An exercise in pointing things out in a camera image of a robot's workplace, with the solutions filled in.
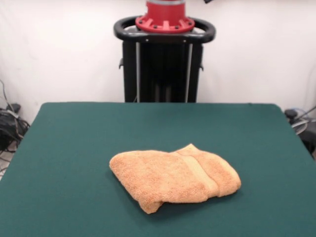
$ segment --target black device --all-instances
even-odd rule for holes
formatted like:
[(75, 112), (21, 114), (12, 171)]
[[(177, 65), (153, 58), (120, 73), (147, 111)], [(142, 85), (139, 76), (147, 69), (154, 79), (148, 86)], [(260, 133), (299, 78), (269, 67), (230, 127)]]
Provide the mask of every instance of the black device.
[(302, 116), (298, 116), (298, 113), (294, 109), (285, 110), (285, 116), (288, 118), (289, 123), (293, 126), (298, 124), (298, 126), (294, 127), (295, 132), (302, 140), (306, 149), (312, 155), (316, 150), (316, 123), (313, 122), (313, 119), (304, 118), (305, 113)]
[[(216, 30), (207, 21), (184, 17), (184, 2), (147, 0), (146, 16), (115, 23), (115, 35), (123, 40), (125, 102), (196, 102), (202, 44), (212, 41)], [(174, 19), (179, 12), (182, 18)]]
[(29, 124), (17, 115), (20, 108), (19, 104), (12, 104), (8, 105), (6, 109), (0, 109), (1, 152), (8, 151), (12, 142), (16, 142), (16, 146), (18, 146), (29, 128)]

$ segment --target black cable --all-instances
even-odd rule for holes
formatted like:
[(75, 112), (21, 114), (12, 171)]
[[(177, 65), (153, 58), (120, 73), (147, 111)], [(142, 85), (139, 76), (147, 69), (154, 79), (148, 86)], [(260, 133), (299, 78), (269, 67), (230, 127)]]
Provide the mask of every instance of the black cable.
[(5, 161), (5, 162), (9, 162), (9, 163), (10, 163), (10, 161), (9, 161), (8, 159), (4, 159), (4, 158), (2, 158), (2, 157), (0, 157), (0, 159), (3, 160), (3, 161)]
[(7, 170), (8, 169), (8, 167), (5, 167), (5, 168), (3, 168), (3, 169), (0, 169), (0, 174), (2, 173), (2, 172), (4, 172), (5, 170)]
[[(28, 131), (30, 125), (27, 123), (27, 121), (21, 119), (15, 113), (14, 108), (7, 100), (3, 81), (0, 80), (0, 83), (2, 84), (3, 96), (6, 100), (6, 103), (8, 104), (6, 109), (0, 108), (0, 154), (2, 152), (14, 153), (15, 149), (19, 146), (24, 135)], [(15, 143), (15, 148), (13, 148), (13, 150), (9, 149), (12, 142)]]

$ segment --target metal rod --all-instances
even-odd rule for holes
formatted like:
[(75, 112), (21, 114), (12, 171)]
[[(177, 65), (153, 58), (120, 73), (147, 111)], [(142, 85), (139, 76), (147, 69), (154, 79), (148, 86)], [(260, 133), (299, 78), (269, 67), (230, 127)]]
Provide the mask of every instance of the metal rod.
[(140, 43), (136, 43), (137, 103), (140, 103)]
[(192, 51), (193, 51), (193, 44), (190, 44), (189, 45), (189, 56), (188, 56), (188, 68), (187, 68), (187, 84), (186, 84), (186, 100), (185, 100), (186, 103), (188, 103), (188, 101), (189, 101), (189, 88), (190, 88)]

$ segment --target black handle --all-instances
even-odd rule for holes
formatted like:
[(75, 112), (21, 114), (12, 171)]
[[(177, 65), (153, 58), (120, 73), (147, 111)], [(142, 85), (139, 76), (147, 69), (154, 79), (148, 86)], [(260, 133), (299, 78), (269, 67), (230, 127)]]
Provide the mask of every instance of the black handle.
[(154, 42), (154, 43), (208, 43), (215, 38), (215, 27), (204, 20), (192, 18), (196, 28), (205, 32), (196, 33), (194, 31), (181, 34), (158, 34), (148, 33), (141, 30), (125, 30), (127, 27), (135, 26), (138, 16), (127, 17), (117, 21), (114, 25), (114, 34), (117, 38), (124, 41), (133, 42)]

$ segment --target orange towel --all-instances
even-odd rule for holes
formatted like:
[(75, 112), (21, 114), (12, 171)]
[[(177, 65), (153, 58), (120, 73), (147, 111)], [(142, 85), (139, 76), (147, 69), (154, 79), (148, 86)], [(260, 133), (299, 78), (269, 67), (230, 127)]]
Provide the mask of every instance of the orange towel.
[(110, 168), (148, 214), (164, 202), (203, 202), (241, 187), (238, 174), (224, 159), (192, 144), (171, 153), (121, 153), (111, 159)]

